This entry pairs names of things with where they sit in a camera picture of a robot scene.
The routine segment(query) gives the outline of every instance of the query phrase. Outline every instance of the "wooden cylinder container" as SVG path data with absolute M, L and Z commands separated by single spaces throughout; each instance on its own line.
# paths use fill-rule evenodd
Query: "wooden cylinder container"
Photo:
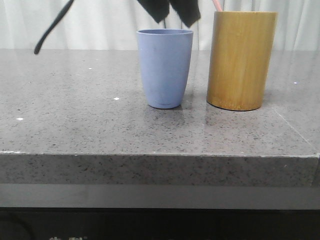
M 276 12 L 214 13 L 208 103 L 235 111 L 261 107 L 276 21 Z

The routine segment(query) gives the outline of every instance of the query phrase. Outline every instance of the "yellow wooden holder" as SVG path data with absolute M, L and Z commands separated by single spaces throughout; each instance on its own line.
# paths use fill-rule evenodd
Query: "yellow wooden holder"
M 261 107 L 276 21 L 276 12 L 214 13 L 208 103 L 236 111 Z

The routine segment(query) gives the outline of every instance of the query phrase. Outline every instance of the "speckled stone surface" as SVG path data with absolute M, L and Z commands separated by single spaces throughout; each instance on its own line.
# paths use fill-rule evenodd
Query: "speckled stone surface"
M 192 53 L 181 106 L 161 110 L 136 51 L 0 50 L 0 183 L 320 185 L 319 52 L 273 52 L 247 112 L 206 102 L 209 59 Z

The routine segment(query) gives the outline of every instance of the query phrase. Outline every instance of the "black strap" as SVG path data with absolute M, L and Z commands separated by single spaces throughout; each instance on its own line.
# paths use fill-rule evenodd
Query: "black strap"
M 72 3 L 74 2 L 74 0 L 69 0 L 66 5 L 61 9 L 61 11 L 59 12 L 59 14 L 56 16 L 55 20 L 53 21 L 53 23 L 50 25 L 50 27 L 45 31 L 45 33 L 42 35 L 41 39 L 39 40 L 39 42 L 37 43 L 37 45 L 34 48 L 34 54 L 38 54 L 40 52 L 40 49 L 42 47 L 42 44 L 44 43 L 44 41 L 46 40 L 47 36 L 49 35 L 49 33 L 55 28 L 55 26 L 61 21 L 61 19 L 66 15 L 66 13 L 68 12 L 68 10 L 70 9 Z

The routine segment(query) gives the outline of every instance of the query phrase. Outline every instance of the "cup rim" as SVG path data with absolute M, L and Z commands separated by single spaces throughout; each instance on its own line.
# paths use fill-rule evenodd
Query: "cup rim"
M 156 31 L 176 31 L 175 33 L 156 33 Z M 192 34 L 194 31 L 188 29 L 178 29 L 178 28 L 149 28 L 149 29 L 141 29 L 136 31 L 137 34 L 142 35 L 154 35 L 154 36 L 168 36 L 168 35 L 187 35 Z

